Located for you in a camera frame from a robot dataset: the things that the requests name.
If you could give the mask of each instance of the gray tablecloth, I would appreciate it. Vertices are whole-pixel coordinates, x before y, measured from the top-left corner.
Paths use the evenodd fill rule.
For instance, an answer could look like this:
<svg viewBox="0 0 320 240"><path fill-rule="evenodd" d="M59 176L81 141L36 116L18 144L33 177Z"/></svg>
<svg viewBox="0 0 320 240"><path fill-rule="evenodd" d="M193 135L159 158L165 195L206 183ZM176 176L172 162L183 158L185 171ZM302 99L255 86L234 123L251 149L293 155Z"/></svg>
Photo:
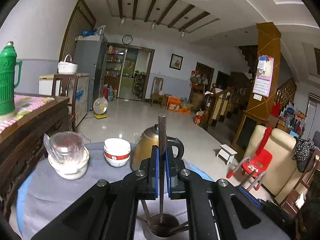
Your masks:
<svg viewBox="0 0 320 240"><path fill-rule="evenodd" d="M25 199L23 214L23 239L29 240L41 228L52 221L76 199L83 195L99 179L110 183L123 179L131 172L130 162L121 168L110 166L103 154L103 143L86 145L90 152L88 170L77 180L61 178L52 168L47 159L41 161L33 174L31 184ZM150 214L159 212L159 198L147 201ZM164 198L164 212L177 217L180 223L188 220L185 200L170 200L168 194ZM137 215L144 218L141 202ZM134 239L145 239L142 227L145 222L137 220ZM179 233L171 239L188 239L188 231Z"/></svg>

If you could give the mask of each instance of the red plastic chair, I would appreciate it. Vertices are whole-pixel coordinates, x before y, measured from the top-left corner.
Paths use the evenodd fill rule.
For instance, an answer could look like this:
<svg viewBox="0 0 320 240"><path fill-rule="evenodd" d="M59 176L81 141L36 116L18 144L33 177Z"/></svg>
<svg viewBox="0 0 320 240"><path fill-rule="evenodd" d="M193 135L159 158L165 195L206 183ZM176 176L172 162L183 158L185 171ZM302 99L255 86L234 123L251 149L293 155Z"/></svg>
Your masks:
<svg viewBox="0 0 320 240"><path fill-rule="evenodd" d="M262 149L259 155L256 155L252 161L250 161L250 157L244 157L239 164L233 169L233 171L229 172L227 175L227 178L231 178L235 172L242 166L243 171L242 175L244 175L246 172L249 174L249 176L241 183L243 185L247 180L250 179L250 177L255 178L254 182L251 183L251 185L247 188L247 191L250 191L253 186L258 182L258 185L254 187L255 190L258 190L261 186L262 179L266 174L266 170L269 166L269 164L272 161L272 155L270 152L268 152L265 149Z"/></svg>

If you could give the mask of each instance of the pink crocheted cloth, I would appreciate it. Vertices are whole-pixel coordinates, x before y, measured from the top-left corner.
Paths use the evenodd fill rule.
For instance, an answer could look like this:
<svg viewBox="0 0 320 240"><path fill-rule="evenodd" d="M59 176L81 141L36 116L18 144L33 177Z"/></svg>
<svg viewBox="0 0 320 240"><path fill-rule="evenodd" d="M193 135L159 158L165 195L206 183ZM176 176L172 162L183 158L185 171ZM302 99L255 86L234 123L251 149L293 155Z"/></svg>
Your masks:
<svg viewBox="0 0 320 240"><path fill-rule="evenodd" d="M0 133L4 131L7 127L13 125L19 119L24 117L26 114L44 106L46 103L54 100L54 98L43 98L43 97L28 97L22 95L14 95L15 104L15 117L13 119L4 121L0 123Z"/></svg>

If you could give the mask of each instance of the green thermos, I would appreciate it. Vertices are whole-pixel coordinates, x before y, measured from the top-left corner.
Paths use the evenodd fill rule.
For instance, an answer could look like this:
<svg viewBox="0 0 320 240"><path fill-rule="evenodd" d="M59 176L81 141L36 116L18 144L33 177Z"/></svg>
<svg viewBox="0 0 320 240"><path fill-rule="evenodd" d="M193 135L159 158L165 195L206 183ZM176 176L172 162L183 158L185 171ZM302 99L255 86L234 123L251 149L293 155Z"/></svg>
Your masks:
<svg viewBox="0 0 320 240"><path fill-rule="evenodd" d="M17 53L13 41L9 41L0 53L0 115L14 111L14 89L19 85L22 61L16 62ZM14 84L14 69L19 66L18 82Z"/></svg>

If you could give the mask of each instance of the small electric fan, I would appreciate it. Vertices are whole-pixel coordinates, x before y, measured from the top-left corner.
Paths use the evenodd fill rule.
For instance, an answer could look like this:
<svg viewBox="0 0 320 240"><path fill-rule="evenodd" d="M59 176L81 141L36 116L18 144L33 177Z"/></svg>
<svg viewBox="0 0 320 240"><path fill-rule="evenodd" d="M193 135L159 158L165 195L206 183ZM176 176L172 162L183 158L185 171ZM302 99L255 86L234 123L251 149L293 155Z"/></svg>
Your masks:
<svg viewBox="0 0 320 240"><path fill-rule="evenodd" d="M108 101L105 98L97 98L93 103L93 110L96 113L95 118L101 119L107 117L105 112L108 108Z"/></svg>

